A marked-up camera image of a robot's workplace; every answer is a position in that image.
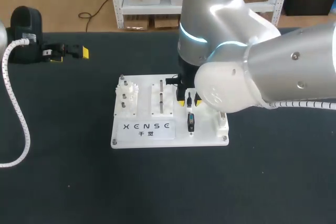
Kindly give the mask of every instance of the white label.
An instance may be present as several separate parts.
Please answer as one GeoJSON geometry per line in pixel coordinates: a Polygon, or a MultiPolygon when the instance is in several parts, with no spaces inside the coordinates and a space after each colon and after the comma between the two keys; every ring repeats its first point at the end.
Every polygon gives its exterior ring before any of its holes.
{"type": "Polygon", "coordinates": [[[118,124],[118,141],[171,140],[174,138],[174,121],[120,121],[118,124]]]}

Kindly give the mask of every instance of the black mat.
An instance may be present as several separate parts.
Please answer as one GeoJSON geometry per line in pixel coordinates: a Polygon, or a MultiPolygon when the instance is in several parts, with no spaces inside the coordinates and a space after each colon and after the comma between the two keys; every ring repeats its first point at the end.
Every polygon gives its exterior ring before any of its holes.
{"type": "MultiPolygon", "coordinates": [[[[176,33],[47,34],[90,60],[10,65],[32,139],[0,170],[0,223],[335,223],[336,112],[250,108],[228,147],[113,150],[120,74],[177,72],[176,33]]],[[[0,161],[24,144],[0,81],[0,161]]]]}

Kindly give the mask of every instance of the black cord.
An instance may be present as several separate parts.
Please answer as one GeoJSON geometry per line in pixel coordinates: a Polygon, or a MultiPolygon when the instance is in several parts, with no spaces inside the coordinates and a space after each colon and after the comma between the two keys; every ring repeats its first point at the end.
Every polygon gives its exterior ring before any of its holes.
{"type": "Polygon", "coordinates": [[[93,14],[93,15],[91,15],[91,13],[87,13],[87,12],[83,12],[83,13],[79,13],[78,14],[79,18],[87,18],[87,19],[89,19],[88,22],[86,23],[85,32],[88,31],[89,23],[91,22],[92,18],[95,17],[100,12],[100,10],[103,8],[104,4],[107,3],[107,1],[108,0],[105,0],[105,2],[99,7],[98,11],[95,14],[93,14]]]}

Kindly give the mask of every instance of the metal screw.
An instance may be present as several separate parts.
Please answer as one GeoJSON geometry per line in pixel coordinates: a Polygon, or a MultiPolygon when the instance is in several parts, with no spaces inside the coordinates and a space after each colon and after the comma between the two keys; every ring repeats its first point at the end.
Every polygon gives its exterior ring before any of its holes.
{"type": "Polygon", "coordinates": [[[304,89],[306,87],[306,84],[303,81],[298,82],[298,88],[299,89],[304,89]]]}
{"type": "Polygon", "coordinates": [[[300,53],[299,52],[294,52],[291,55],[292,60],[298,60],[300,58],[300,53]]]}

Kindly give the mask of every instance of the wooden floor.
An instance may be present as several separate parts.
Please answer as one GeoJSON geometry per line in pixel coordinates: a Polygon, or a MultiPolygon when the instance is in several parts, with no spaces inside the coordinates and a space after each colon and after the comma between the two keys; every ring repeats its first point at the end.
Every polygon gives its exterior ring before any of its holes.
{"type": "MultiPolygon", "coordinates": [[[[85,31],[87,20],[79,19],[78,13],[95,13],[105,0],[0,0],[0,20],[9,26],[15,7],[26,5],[40,10],[44,31],[85,31]]],[[[336,15],[319,17],[282,16],[279,27],[307,27],[336,21],[336,15]]],[[[106,3],[91,21],[89,31],[122,31],[117,29],[112,1],[106,3]]]]}

